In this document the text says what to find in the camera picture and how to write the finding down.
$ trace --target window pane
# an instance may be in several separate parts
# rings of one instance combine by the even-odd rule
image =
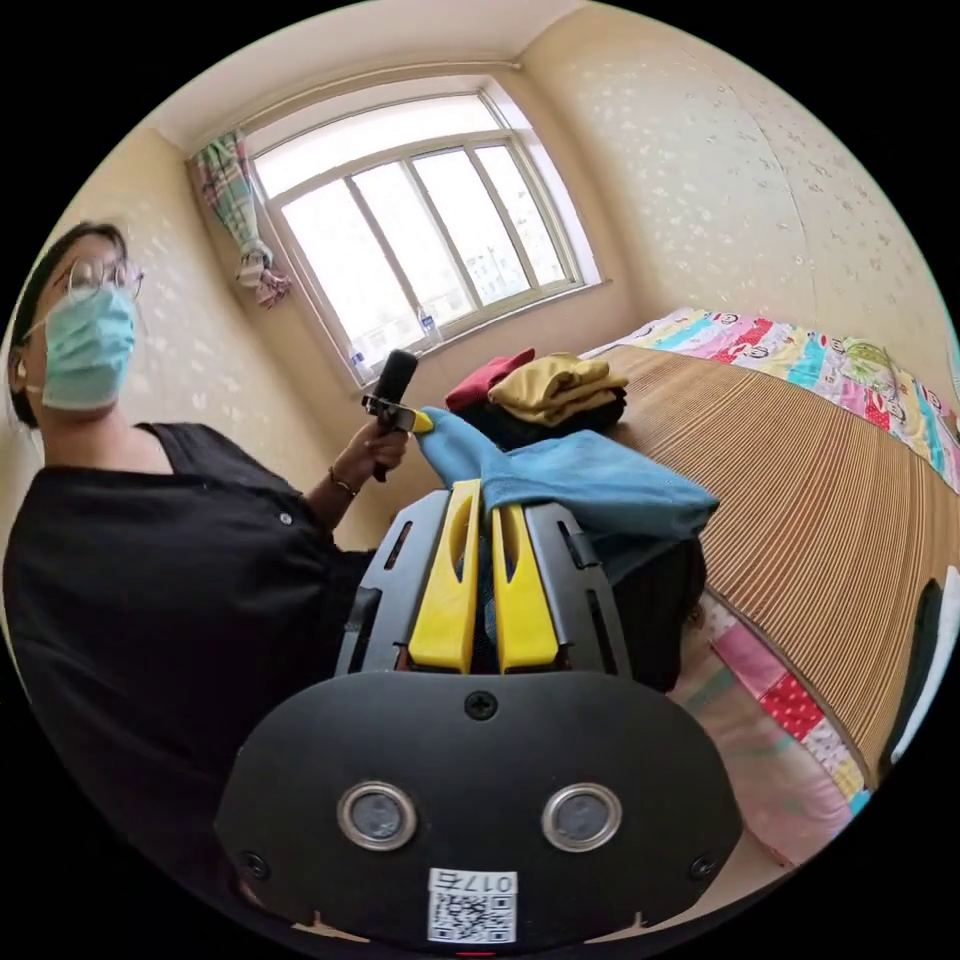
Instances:
[[[493,114],[477,96],[434,97],[344,117],[258,157],[267,196],[303,183],[342,163],[418,140],[495,130]]]
[[[419,192],[403,167],[391,163],[354,177],[407,275],[420,305],[437,324],[473,310],[470,297]]]
[[[495,303],[529,290],[497,208],[462,150],[414,160],[480,300]]]
[[[288,203],[283,212],[368,365],[421,338],[416,314],[342,180]]]
[[[477,150],[477,157],[510,214],[520,242],[533,264],[537,283],[546,286],[562,280],[564,273],[560,258],[510,151],[506,147],[482,147]]]

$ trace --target window frame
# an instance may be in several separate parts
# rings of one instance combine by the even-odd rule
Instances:
[[[487,130],[474,133],[451,134],[443,137],[434,137],[426,140],[418,140],[400,147],[392,147],[377,153],[367,154],[348,163],[340,164],[336,167],[315,174],[306,180],[301,181],[289,189],[276,194],[273,197],[268,196],[266,189],[260,181],[257,172],[257,160],[272,152],[283,143],[289,143],[302,136],[313,133],[330,124],[337,123],[340,120],[360,116],[384,107],[398,106],[403,104],[415,103],[422,100],[451,99],[453,97],[473,97],[479,98],[487,108],[491,116],[492,124]],[[560,268],[564,272],[563,278],[552,281],[548,284],[540,285],[536,278],[533,265],[530,262],[529,254],[520,239],[519,233],[511,219],[502,198],[500,197],[493,181],[484,167],[476,151],[484,147],[504,147],[508,151],[511,159],[516,164],[517,170],[523,179],[531,200],[539,212],[547,235],[553,244]],[[417,173],[413,161],[429,156],[437,156],[445,153],[463,152],[474,170],[480,177],[480,181],[486,189],[507,236],[516,250],[521,268],[529,289],[497,300],[486,306],[480,300],[476,286],[469,275],[469,271],[460,256],[452,238],[449,235],[443,219],[440,217],[430,195]],[[418,341],[408,344],[404,349],[417,355],[422,355],[427,351],[437,347],[440,344],[449,342],[463,334],[475,330],[486,324],[493,323],[500,319],[505,319],[518,310],[541,303],[557,295],[567,293],[572,290],[580,289],[586,286],[586,281],[581,270],[581,266],[574,253],[567,232],[561,222],[561,219],[554,209],[553,201],[549,191],[540,176],[533,160],[531,159],[526,147],[523,144],[521,132],[512,129],[504,120],[502,112],[497,105],[492,102],[486,92],[481,89],[457,91],[455,93],[427,93],[421,96],[403,97],[396,100],[390,100],[378,103],[374,106],[365,107],[361,110],[347,112],[324,120],[319,124],[299,130],[295,135],[284,138],[279,142],[265,146],[258,150],[251,157],[251,174],[253,178],[255,193],[257,195],[258,206],[261,213],[269,221],[269,225],[280,241],[282,252],[286,255],[290,267],[296,273],[297,278],[303,287],[303,290],[317,313],[317,318],[323,326],[325,332],[337,348],[343,364],[350,371],[351,377],[360,387],[364,387],[372,382],[383,368],[386,358],[374,364],[365,364],[365,377],[357,369],[357,365],[352,361],[353,345],[350,341],[343,323],[333,307],[333,304],[324,294],[322,285],[315,275],[309,260],[303,248],[298,241],[293,228],[287,221],[283,212],[283,207],[299,200],[301,197],[312,193],[321,187],[337,181],[343,181],[351,197],[357,205],[357,208],[370,228],[374,239],[383,252],[387,264],[393,271],[403,290],[404,296],[410,304],[410,307],[416,312],[418,301],[412,284],[406,276],[403,268],[397,260],[393,248],[390,246],[383,231],[380,228],[376,217],[370,210],[369,205],[363,198],[359,187],[354,182],[354,177],[359,176],[368,170],[385,166],[391,163],[399,163],[408,181],[413,186],[419,199],[424,206],[428,216],[438,228],[439,239],[446,247],[448,256],[454,265],[460,282],[462,283],[467,296],[477,305],[477,309],[471,310],[463,317],[457,320],[445,323],[442,326],[436,326],[436,337],[431,338],[424,335]]]

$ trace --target window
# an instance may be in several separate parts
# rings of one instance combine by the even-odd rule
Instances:
[[[582,285],[520,137],[479,93],[333,120],[254,158],[270,219],[361,380]]]

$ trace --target eyeglasses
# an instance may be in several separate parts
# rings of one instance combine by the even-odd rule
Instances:
[[[61,274],[58,286],[64,283],[67,296],[74,300],[88,300],[95,296],[104,283],[116,284],[136,300],[143,284],[143,271],[130,260],[114,260],[105,264],[99,257],[78,257],[67,273]]]

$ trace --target curtain rod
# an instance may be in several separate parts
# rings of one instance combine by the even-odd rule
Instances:
[[[336,96],[339,89],[343,93],[352,93],[364,87],[376,86],[380,83],[396,82],[398,80],[419,80],[435,76],[445,76],[451,73],[484,73],[489,70],[520,70],[521,65],[516,60],[434,60],[424,63],[407,63],[389,67],[378,67],[354,73],[349,76],[338,77],[335,80],[326,80],[323,83],[308,87],[297,93],[289,94],[280,100],[273,101],[269,106],[262,107],[252,113],[245,114],[242,119],[234,119],[229,123],[221,123],[215,130],[205,135],[199,143],[194,144],[190,151],[192,156],[197,150],[206,146],[218,136],[235,130],[238,127],[244,132],[260,130],[263,127],[281,119],[291,113],[296,113],[312,106],[320,100]]]

